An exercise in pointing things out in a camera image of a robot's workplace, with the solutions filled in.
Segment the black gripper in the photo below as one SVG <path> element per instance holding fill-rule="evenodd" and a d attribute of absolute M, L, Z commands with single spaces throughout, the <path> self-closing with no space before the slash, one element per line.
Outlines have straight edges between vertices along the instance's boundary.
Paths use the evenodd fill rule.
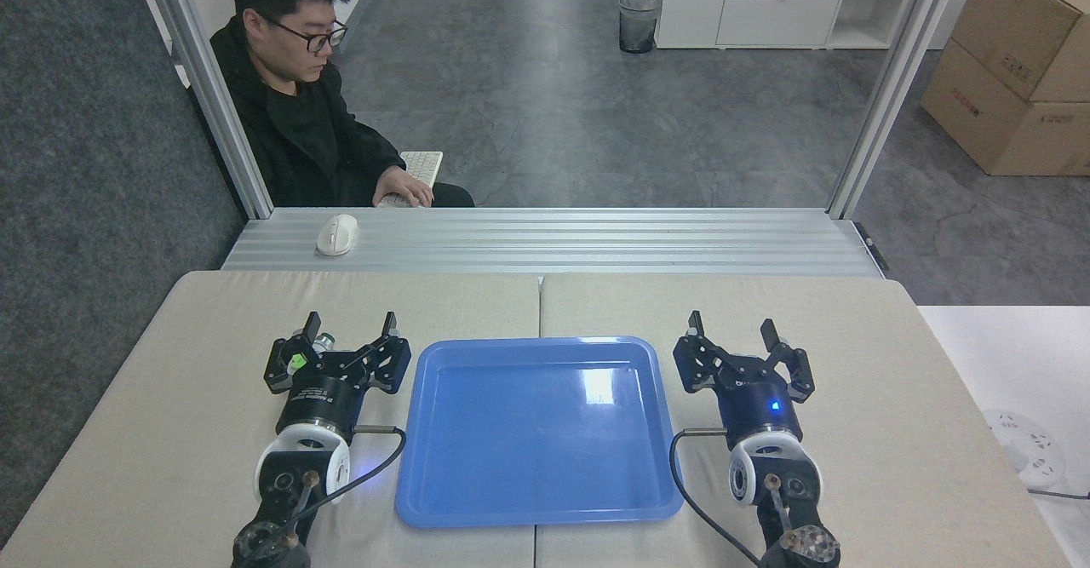
<path fill-rule="evenodd" d="M 340 378 L 308 374 L 302 368 L 319 363 L 314 342 L 320 324 L 319 313 L 310 312 L 302 329 L 272 342 L 264 382 L 272 394 L 288 391 L 275 431 L 281 433 L 288 426 L 307 424 L 350 439 L 367 388 L 388 394 L 400 389 L 411 362 L 411 347 L 400 336 L 396 313 L 389 311 L 382 335 L 350 353 L 340 366 Z"/>
<path fill-rule="evenodd" d="M 727 430 L 728 439 L 747 439 L 770 431 L 786 431 L 795 439 L 803 439 L 794 402 L 804 404 L 815 389 L 806 348 L 783 340 L 771 318 L 760 325 L 760 335 L 768 352 L 761 374 L 767 376 L 783 363 L 788 370 L 788 385 L 780 376 L 739 385 L 743 359 L 713 343 L 704 334 L 701 313 L 692 311 L 686 333 L 673 350 L 685 391 L 717 387 L 720 426 Z"/>

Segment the person's hand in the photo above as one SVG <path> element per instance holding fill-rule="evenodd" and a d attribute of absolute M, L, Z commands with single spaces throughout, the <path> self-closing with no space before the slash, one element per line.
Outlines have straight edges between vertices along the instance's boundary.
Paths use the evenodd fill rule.
<path fill-rule="evenodd" d="M 401 167 L 389 167 L 382 172 L 371 203 L 377 207 L 382 200 L 390 195 L 401 197 L 413 207 L 429 208 L 433 206 L 433 189 L 425 181 L 410 176 Z"/>

